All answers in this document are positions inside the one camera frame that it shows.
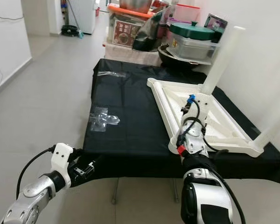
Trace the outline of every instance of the orange lid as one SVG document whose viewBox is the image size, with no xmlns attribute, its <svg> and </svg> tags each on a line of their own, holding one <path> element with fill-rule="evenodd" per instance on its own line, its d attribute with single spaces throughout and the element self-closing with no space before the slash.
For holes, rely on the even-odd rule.
<svg viewBox="0 0 280 224">
<path fill-rule="evenodd" d="M 131 10 L 128 10 L 128 9 L 120 8 L 118 4 L 114 4 L 114 3 L 110 3 L 108 5 L 108 9 L 110 9 L 114 12 L 126 13 L 126 14 L 130 14 L 130 15 L 145 17 L 145 18 L 150 18 L 154 15 L 154 13 L 152 13 L 152 12 L 139 13 L 139 12 L 131 11 Z"/>
</svg>

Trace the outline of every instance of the white bracket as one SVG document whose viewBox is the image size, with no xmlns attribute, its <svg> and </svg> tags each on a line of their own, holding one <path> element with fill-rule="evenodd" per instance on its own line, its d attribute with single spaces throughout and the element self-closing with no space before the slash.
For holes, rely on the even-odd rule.
<svg viewBox="0 0 280 224">
<path fill-rule="evenodd" d="M 64 144 L 57 143 L 53 156 L 51 158 L 51 172 L 56 170 L 62 175 L 65 181 L 65 189 L 70 188 L 70 176 L 67 172 L 67 167 L 69 165 L 68 159 L 70 154 L 73 152 L 73 148 Z"/>
</svg>

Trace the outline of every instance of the black tablecloth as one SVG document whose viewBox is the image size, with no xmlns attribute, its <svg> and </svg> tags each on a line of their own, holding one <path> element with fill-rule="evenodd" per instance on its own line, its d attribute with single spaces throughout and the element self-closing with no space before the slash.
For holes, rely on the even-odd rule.
<svg viewBox="0 0 280 224">
<path fill-rule="evenodd" d="M 98 76 L 99 71 L 121 72 L 125 77 Z M 91 131 L 91 120 L 87 125 L 84 150 L 88 157 L 80 161 L 105 155 L 92 179 L 183 176 L 180 157 L 168 150 L 169 137 L 152 91 L 146 85 L 148 77 L 192 84 L 203 83 L 206 78 L 199 72 L 101 59 L 94 69 L 91 112 L 96 107 L 106 107 L 108 114 L 118 116 L 120 122 L 116 126 L 107 125 L 105 132 Z M 213 95 L 252 139 L 258 136 L 256 127 L 221 89 L 215 88 Z M 223 178 L 268 179 L 280 183 L 280 152 L 272 144 L 258 158 L 226 153 L 214 163 Z"/>
</svg>

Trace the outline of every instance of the green lid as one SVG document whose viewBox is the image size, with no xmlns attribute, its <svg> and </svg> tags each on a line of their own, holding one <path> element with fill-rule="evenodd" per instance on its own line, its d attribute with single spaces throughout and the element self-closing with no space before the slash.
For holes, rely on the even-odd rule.
<svg viewBox="0 0 280 224">
<path fill-rule="evenodd" d="M 169 30 L 177 35 L 195 40 L 206 41 L 213 38 L 215 31 L 206 27 L 196 27 L 196 24 L 195 21 L 192 24 L 176 22 L 171 24 Z"/>
</svg>

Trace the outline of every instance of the white wall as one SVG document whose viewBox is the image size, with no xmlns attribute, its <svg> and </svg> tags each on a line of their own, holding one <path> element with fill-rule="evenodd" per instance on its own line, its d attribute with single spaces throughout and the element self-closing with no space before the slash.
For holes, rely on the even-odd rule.
<svg viewBox="0 0 280 224">
<path fill-rule="evenodd" d="M 201 23 L 208 13 L 225 18 L 246 33 L 218 86 L 237 107 L 264 130 L 280 113 L 280 0 L 201 0 Z M 280 133 L 272 141 L 280 150 Z"/>
<path fill-rule="evenodd" d="M 20 0 L 0 0 L 0 16 L 18 18 L 22 14 Z M 0 19 L 0 68 L 4 75 L 2 81 L 13 75 L 29 59 L 31 54 L 24 20 Z"/>
<path fill-rule="evenodd" d="M 61 28 L 64 24 L 60 7 L 60 0 L 47 0 L 47 5 L 49 16 L 49 31 L 52 34 L 59 34 L 61 33 Z"/>
<path fill-rule="evenodd" d="M 49 36 L 49 15 L 46 0 L 21 0 L 28 34 Z"/>
</svg>

